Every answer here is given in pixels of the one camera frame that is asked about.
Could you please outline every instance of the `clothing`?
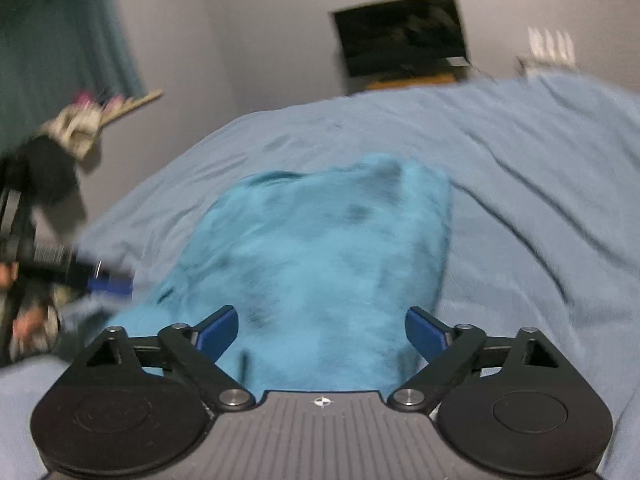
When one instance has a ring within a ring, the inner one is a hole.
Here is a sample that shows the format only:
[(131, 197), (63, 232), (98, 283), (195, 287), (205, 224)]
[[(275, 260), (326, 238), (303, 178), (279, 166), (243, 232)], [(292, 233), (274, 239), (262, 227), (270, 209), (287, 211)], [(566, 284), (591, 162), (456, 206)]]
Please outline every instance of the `clothing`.
[(55, 205), (78, 191), (76, 162), (55, 140), (35, 137), (22, 145), (12, 158), (20, 192), (30, 190), (37, 202)]

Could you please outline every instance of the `tv screen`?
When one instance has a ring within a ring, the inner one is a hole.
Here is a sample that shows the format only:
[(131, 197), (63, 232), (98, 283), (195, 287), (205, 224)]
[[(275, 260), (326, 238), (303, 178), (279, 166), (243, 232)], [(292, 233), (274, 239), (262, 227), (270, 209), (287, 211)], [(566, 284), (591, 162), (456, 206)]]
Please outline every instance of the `tv screen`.
[(333, 16), (351, 77), (467, 58), (456, 0), (389, 0)]

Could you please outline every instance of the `bed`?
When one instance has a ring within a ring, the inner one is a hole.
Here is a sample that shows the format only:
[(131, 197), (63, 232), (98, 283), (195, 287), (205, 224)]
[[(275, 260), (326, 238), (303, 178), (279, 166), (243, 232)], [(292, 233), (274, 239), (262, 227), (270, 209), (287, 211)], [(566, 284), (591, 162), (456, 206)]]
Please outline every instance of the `bed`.
[[(346, 166), (372, 152), (440, 168), (454, 189), (437, 316), (490, 335), (542, 329), (612, 413), (600, 473), (633, 478), (640, 465), (639, 134), (637, 96), (565, 73), (258, 112), (142, 183), (86, 230), (79, 247), (136, 269), (136, 302), (242, 177)], [(76, 304), (67, 322), (87, 333), (126, 306), (95, 296)], [(59, 358), (42, 356), (1, 372), (3, 479), (44, 474), (27, 421), (64, 369)]]

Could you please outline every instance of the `metal screw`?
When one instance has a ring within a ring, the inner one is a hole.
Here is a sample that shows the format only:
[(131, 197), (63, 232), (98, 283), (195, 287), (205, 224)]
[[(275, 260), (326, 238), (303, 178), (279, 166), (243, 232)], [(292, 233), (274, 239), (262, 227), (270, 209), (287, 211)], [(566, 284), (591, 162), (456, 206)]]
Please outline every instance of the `metal screw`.
[(226, 404), (227, 406), (240, 406), (241, 404), (249, 402), (251, 396), (244, 390), (232, 388), (222, 392), (218, 396), (218, 399), (222, 404)]
[(394, 393), (394, 400), (403, 406), (415, 406), (424, 400), (424, 393), (413, 388), (405, 388)]

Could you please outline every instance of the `pink object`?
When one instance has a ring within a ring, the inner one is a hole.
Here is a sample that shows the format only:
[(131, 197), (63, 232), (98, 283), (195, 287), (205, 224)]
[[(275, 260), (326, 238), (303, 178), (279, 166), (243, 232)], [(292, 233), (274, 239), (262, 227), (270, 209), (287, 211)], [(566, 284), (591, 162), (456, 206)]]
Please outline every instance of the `pink object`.
[(82, 90), (76, 94), (73, 104), (87, 108), (95, 103), (94, 96), (88, 90)]
[(118, 110), (122, 108), (124, 101), (125, 99), (121, 95), (116, 95), (112, 97), (111, 99), (109, 99), (109, 102), (105, 105), (104, 109), (102, 110), (102, 113), (105, 115), (108, 115), (110, 112), (113, 112), (114, 110)]

